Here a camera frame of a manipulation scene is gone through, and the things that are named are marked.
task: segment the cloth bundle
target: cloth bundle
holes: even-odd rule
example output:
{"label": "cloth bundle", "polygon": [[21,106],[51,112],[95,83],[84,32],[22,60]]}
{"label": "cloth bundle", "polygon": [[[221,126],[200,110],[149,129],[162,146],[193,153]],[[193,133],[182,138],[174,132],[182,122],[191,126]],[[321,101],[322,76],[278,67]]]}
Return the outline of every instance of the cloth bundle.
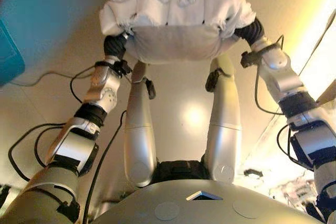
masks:
{"label": "cloth bundle", "polygon": [[218,56],[255,16],[246,0],[108,0],[100,24],[104,35],[133,35],[125,46],[133,57],[163,64]]}

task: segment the silver robot leg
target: silver robot leg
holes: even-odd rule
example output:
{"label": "silver robot leg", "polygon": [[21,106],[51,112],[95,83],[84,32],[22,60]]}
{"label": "silver robot leg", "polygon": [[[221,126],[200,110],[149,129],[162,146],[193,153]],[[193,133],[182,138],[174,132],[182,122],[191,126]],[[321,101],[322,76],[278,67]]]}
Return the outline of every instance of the silver robot leg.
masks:
{"label": "silver robot leg", "polygon": [[138,187],[151,182],[157,164],[147,70],[148,66],[142,62],[134,67],[125,126],[125,173]]}
{"label": "silver robot leg", "polygon": [[214,92],[214,103],[204,164],[213,180],[232,183],[242,127],[234,67],[226,55],[212,61],[206,89]]}

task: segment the triangular hole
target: triangular hole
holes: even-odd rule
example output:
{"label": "triangular hole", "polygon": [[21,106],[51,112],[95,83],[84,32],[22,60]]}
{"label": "triangular hole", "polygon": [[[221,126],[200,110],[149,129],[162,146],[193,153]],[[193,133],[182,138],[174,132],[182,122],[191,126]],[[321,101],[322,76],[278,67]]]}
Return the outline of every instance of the triangular hole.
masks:
{"label": "triangular hole", "polygon": [[197,191],[186,197],[186,200],[223,200],[223,198],[207,193],[206,191]]}

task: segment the black cable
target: black cable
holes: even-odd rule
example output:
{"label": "black cable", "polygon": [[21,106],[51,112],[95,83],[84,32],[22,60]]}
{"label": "black cable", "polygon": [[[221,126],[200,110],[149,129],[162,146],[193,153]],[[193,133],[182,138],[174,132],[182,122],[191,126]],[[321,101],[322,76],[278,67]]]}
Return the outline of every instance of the black cable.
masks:
{"label": "black cable", "polygon": [[258,83],[259,83],[259,64],[257,65],[256,83],[254,85],[254,100],[255,100],[256,106],[258,107],[258,109],[260,109],[260,110],[262,110],[266,113],[273,114],[273,115],[283,115],[282,113],[277,113],[277,112],[272,112],[272,111],[265,110],[259,105],[259,102],[258,102]]}
{"label": "black cable", "polygon": [[[283,49],[283,43],[284,43],[284,39],[285,39],[285,36],[282,34],[278,40],[276,41],[276,43],[278,43],[280,40],[281,40],[281,49]],[[258,84],[259,84],[259,65],[260,65],[260,62],[257,64],[257,74],[256,74],[256,83],[254,85],[254,101],[256,103],[256,106],[258,109],[260,109],[261,111],[264,111],[268,114],[273,114],[273,115],[283,115],[283,113],[277,113],[277,112],[272,112],[272,111],[269,111],[269,110],[265,110],[264,108],[262,108],[260,105],[259,105],[259,102],[258,102]]]}
{"label": "black cable", "polygon": [[55,127],[50,127],[50,128],[47,128],[45,130],[43,130],[36,138],[35,140],[35,144],[34,144],[34,154],[35,154],[35,157],[36,157],[36,160],[37,162],[42,166],[42,167],[46,167],[46,165],[43,163],[43,161],[40,159],[39,155],[38,155],[38,142],[40,140],[40,138],[42,137],[42,135],[46,132],[46,131],[49,131],[49,130],[53,130],[53,129],[61,129],[62,127],[61,126],[55,126]]}
{"label": "black cable", "polygon": [[[72,78],[73,77],[73,76],[70,76],[70,75],[65,74],[65,73],[60,73],[60,72],[56,72],[56,71],[48,71],[48,72],[43,73],[40,77],[38,77],[38,79],[36,81],[34,81],[32,83],[19,83],[19,82],[12,82],[11,81],[10,84],[20,86],[20,87],[33,87],[36,84],[38,84],[44,76],[47,76],[49,74],[55,74],[57,76],[62,76],[62,77],[65,77],[65,78]],[[86,76],[77,77],[77,79],[84,79],[86,77],[89,77],[90,75],[92,75],[92,74],[90,73],[90,74],[87,74]]]}
{"label": "black cable", "polygon": [[284,149],[282,149],[282,147],[281,147],[281,145],[280,145],[280,134],[282,133],[282,131],[283,131],[286,127],[288,127],[288,125],[285,125],[284,127],[282,127],[282,128],[280,129],[280,131],[278,132],[278,135],[277,135],[277,144],[278,144],[279,149],[280,149],[286,156],[288,156],[287,152],[285,152]]}
{"label": "black cable", "polygon": [[75,97],[76,100],[79,101],[80,103],[82,103],[82,101],[76,96],[75,92],[73,91],[74,89],[72,88],[72,83],[73,83],[73,81],[74,81],[75,79],[77,79],[78,76],[80,76],[82,73],[84,73],[84,72],[86,72],[86,71],[88,71],[88,70],[90,70],[91,68],[94,68],[94,67],[95,67],[95,66],[91,66],[91,67],[89,67],[89,68],[87,68],[87,69],[84,69],[83,71],[79,72],[78,74],[76,74],[74,77],[71,78],[71,81],[70,81],[70,91],[71,91],[73,97]]}
{"label": "black cable", "polygon": [[65,125],[65,123],[43,123],[40,125],[36,125],[33,128],[29,129],[25,134],[23,134],[8,150],[8,159],[12,165],[12,167],[14,168],[14,170],[18,173],[18,175],[24,179],[25,181],[30,181],[30,178],[28,178],[27,176],[25,176],[20,168],[16,165],[14,159],[13,159],[13,149],[27,136],[29,135],[32,131],[44,127],[44,126],[63,126]]}
{"label": "black cable", "polygon": [[82,224],[86,224],[87,223],[88,213],[89,213],[89,207],[90,207],[90,201],[91,201],[93,189],[94,189],[94,186],[96,184],[96,180],[97,180],[97,177],[98,177],[98,174],[99,174],[100,167],[101,167],[101,165],[102,165],[102,163],[104,161],[104,158],[105,158],[105,156],[106,156],[106,154],[107,154],[107,152],[108,152],[108,150],[109,150],[109,148],[110,148],[113,140],[115,139],[117,133],[119,132],[119,130],[120,130],[121,126],[122,126],[122,119],[123,119],[123,116],[125,115],[125,113],[126,113],[126,110],[121,113],[120,124],[119,124],[117,130],[115,131],[113,137],[111,138],[109,144],[105,148],[105,150],[104,150],[104,152],[103,152],[103,154],[102,154],[102,156],[101,156],[101,158],[99,160],[98,166],[96,168],[95,174],[94,174],[92,182],[91,182],[90,190],[88,192],[88,197],[86,199],[85,209],[84,209],[84,216],[83,216],[83,223]]}
{"label": "black cable", "polygon": [[285,152],[284,149],[281,147],[281,145],[280,145],[280,135],[281,135],[282,131],[283,131],[286,127],[288,127],[288,125],[285,125],[284,127],[282,127],[282,128],[280,129],[280,131],[278,132],[278,135],[277,135],[277,144],[278,144],[279,149],[280,149],[286,156],[288,156],[288,158],[289,158],[293,163],[295,163],[295,164],[297,164],[297,165],[299,165],[299,166],[301,166],[301,167],[303,167],[303,168],[305,168],[305,169],[310,170],[310,171],[313,172],[314,170],[313,170],[312,168],[310,168],[310,167],[307,166],[306,164],[301,163],[301,162],[299,162],[298,160],[296,160],[296,159],[294,159],[293,157],[290,156],[290,136],[291,136],[291,130],[290,130],[290,129],[288,130],[287,152]]}
{"label": "black cable", "polygon": [[328,31],[328,29],[330,28],[331,24],[333,23],[333,21],[334,21],[334,19],[335,19],[335,16],[336,16],[336,9],[334,9],[334,11],[332,12],[332,14],[331,14],[331,16],[330,16],[330,18],[329,18],[329,20],[328,20],[328,23],[327,23],[327,25],[326,25],[326,27],[325,27],[324,32],[322,33],[321,37],[320,37],[319,40],[317,41],[317,43],[316,43],[315,47],[313,48],[313,51],[311,52],[311,54],[310,54],[308,60],[307,60],[306,63],[304,64],[303,68],[301,69],[301,71],[300,71],[300,73],[299,73],[299,76],[302,74],[303,70],[304,70],[305,67],[307,66],[307,64],[308,64],[309,60],[311,59],[311,57],[313,56],[315,50],[319,47],[319,45],[320,45],[322,39],[324,38],[326,32]]}

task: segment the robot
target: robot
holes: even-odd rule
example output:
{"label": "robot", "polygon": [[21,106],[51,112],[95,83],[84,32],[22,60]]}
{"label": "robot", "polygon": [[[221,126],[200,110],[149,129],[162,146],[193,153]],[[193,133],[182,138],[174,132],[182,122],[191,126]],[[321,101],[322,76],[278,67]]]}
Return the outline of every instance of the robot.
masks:
{"label": "robot", "polygon": [[[298,162],[314,171],[318,208],[336,223],[336,126],[308,94],[279,44],[269,41],[260,21],[235,31],[251,52],[242,65],[257,65],[273,99],[295,132],[291,145]],[[63,127],[38,172],[7,209],[0,223],[75,223],[78,177],[98,151],[95,140],[117,105],[120,79],[131,69],[122,59],[128,34],[106,37],[105,58],[95,64],[82,106]],[[141,188],[92,223],[320,223],[256,192],[231,184],[240,138],[238,94],[226,57],[210,66],[206,90],[214,93],[207,147],[198,161],[158,163],[149,111],[155,89],[148,66],[138,62],[125,126],[125,173]]]}

